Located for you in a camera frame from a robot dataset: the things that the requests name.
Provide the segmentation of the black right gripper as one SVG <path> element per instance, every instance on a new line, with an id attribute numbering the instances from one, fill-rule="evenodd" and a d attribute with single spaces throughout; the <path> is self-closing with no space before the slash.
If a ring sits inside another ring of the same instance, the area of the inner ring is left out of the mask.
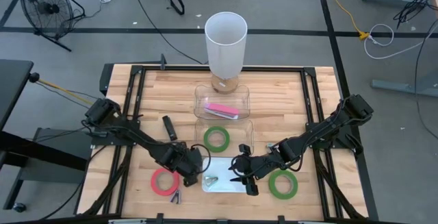
<path id="1" fill-rule="evenodd" d="M 250 196 L 259 194 L 255 179 L 263 178 L 274 169 L 283 169 L 285 166 L 285 154 L 279 148 L 270 149 L 270 153 L 265 155 L 250 156 L 250 146 L 240 144 L 239 152 L 241 155 L 232 159 L 232 171 L 237 177 L 231 179 L 231 182 L 242 183 L 246 194 Z"/>

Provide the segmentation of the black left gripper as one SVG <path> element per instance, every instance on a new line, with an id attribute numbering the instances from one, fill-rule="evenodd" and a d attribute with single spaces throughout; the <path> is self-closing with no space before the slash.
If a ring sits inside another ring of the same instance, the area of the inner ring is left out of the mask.
<path id="1" fill-rule="evenodd" d="M 189 187 L 198 182 L 198 174 L 203 170 L 203 158 L 197 147 L 171 146 L 172 155 L 168 169 L 184 177 L 183 185 Z"/>

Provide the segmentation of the green tape roll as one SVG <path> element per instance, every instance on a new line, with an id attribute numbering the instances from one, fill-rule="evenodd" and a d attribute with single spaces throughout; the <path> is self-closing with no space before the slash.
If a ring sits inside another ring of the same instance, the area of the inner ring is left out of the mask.
<path id="1" fill-rule="evenodd" d="M 224 142 L 223 142 L 220 146 L 218 146 L 218 147 L 213 146 L 213 145 L 210 143 L 210 141 L 209 141 L 209 137 L 210 137 L 213 133 L 215 133 L 215 132 L 221 133 L 221 134 L 223 135 L 223 138 L 224 138 Z M 225 150 L 227 149 L 227 147 L 229 146 L 229 143 L 230 143 L 230 135 L 229 135 L 228 131 L 227 131 L 224 127 L 221 127 L 221 126 L 213 126 L 213 127 L 210 127 L 210 128 L 204 133 L 204 136 L 203 136 L 203 142 L 204 142 L 204 145 L 205 145 L 205 146 L 206 146 L 211 152 L 214 152 L 214 153 L 220 153 L 220 152 L 225 151 Z"/>
<path id="2" fill-rule="evenodd" d="M 285 177 L 291 183 L 292 187 L 288 192 L 280 192 L 279 189 L 276 187 L 276 180 L 279 177 Z M 289 171 L 282 171 L 282 170 L 274 171 L 273 173 L 271 173 L 269 177 L 268 187 L 270 189 L 270 192 L 277 199 L 288 200 L 293 198 L 297 194 L 298 180 L 296 179 L 295 175 Z"/>

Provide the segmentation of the red tape roll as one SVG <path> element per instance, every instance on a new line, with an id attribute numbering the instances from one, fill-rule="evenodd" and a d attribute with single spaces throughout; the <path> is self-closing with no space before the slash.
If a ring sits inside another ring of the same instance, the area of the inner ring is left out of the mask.
<path id="1" fill-rule="evenodd" d="M 163 190 L 159 187 L 159 176 L 161 174 L 169 174 L 172 176 L 172 186 L 167 190 Z M 179 174 L 176 172 L 172 173 L 167 169 L 157 169 L 151 177 L 151 188 L 154 193 L 160 196 L 169 196 L 172 193 L 174 193 L 178 189 L 178 187 L 179 187 Z"/>

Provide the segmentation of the pink stapler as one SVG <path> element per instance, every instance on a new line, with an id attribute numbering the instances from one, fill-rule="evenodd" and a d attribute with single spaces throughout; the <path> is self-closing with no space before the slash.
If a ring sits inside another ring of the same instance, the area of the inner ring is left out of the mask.
<path id="1" fill-rule="evenodd" d="M 232 120 L 237 119 L 240 114 L 239 110 L 236 108 L 217 103 L 206 103 L 204 106 L 204 111 L 215 116 Z"/>

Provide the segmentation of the white tray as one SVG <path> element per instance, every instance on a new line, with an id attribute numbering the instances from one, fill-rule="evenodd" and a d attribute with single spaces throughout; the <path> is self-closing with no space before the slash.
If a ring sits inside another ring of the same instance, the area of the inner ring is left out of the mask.
<path id="1" fill-rule="evenodd" d="M 229 170 L 231 158 L 212 157 L 210 164 L 209 158 L 203 159 L 203 169 L 206 171 L 202 174 L 202 189 L 207 193 L 245 193 L 245 186 L 240 182 L 231 182 L 231 179 L 236 178 L 233 171 Z M 210 188 L 203 184 L 203 178 L 207 175 L 218 177 L 218 181 Z"/>

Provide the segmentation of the clear plastic bin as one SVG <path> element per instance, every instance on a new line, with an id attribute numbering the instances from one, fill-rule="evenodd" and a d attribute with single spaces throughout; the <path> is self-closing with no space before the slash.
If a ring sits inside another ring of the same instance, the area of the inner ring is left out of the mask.
<path id="1" fill-rule="evenodd" d="M 206 113 L 204 111 L 206 103 L 217 103 L 238 109 L 240 114 L 236 120 L 246 119 L 250 115 L 250 93 L 246 86 L 238 86 L 233 92 L 228 94 L 221 94 L 212 87 L 204 85 L 197 86 L 195 89 L 194 115 L 196 117 L 209 120 L 232 120 Z"/>
<path id="2" fill-rule="evenodd" d="M 214 153 L 209 150 L 213 157 L 231 158 L 240 153 L 240 144 L 246 144 L 250 146 L 251 151 L 254 151 L 254 128 L 253 123 L 248 119 L 234 121 L 198 119 L 194 125 L 194 143 L 204 145 L 204 133 L 213 126 L 224 127 L 230 135 L 230 143 L 225 151 Z M 209 137 L 209 141 L 213 146 L 218 147 L 224 142 L 224 138 L 221 133 L 215 132 Z"/>

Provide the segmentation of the white shade table lamp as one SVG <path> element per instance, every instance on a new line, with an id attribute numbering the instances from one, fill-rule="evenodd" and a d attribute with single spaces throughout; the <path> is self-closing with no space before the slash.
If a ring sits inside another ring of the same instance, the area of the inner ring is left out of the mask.
<path id="1" fill-rule="evenodd" d="M 233 92 L 243 68 L 248 25 L 234 12 L 219 12 L 205 24 L 207 59 L 212 88 L 221 94 Z"/>

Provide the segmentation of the black wheeled stand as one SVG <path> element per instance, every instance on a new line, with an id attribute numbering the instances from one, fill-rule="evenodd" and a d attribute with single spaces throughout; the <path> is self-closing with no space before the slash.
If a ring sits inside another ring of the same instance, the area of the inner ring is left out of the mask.
<path id="1" fill-rule="evenodd" d="M 76 213 L 91 157 L 83 132 L 38 128 L 33 138 L 0 132 L 0 211 L 54 218 Z"/>

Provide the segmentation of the black side table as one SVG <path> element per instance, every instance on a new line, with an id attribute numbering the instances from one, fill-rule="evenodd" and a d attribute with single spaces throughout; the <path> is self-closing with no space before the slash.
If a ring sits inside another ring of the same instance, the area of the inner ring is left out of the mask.
<path id="1" fill-rule="evenodd" d="M 27 60 L 0 59 L 0 131 L 11 115 L 33 65 Z"/>

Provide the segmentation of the black floor fan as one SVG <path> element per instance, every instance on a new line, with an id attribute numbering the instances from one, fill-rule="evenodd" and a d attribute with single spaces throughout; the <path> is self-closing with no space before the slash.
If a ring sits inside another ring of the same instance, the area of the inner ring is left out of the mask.
<path id="1" fill-rule="evenodd" d="M 73 30 L 74 23 L 86 16 L 75 0 L 20 0 L 25 18 L 33 33 L 71 51 L 60 39 Z"/>

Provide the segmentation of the black aluminium table frame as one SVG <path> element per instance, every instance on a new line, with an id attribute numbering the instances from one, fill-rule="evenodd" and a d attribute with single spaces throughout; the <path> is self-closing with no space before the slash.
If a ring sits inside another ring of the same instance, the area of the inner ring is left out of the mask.
<path id="1" fill-rule="evenodd" d="M 342 163 L 361 150 L 347 128 L 372 116 L 340 97 L 322 67 L 119 65 L 86 115 L 121 150 L 95 151 L 78 211 L 150 221 L 367 221 Z"/>

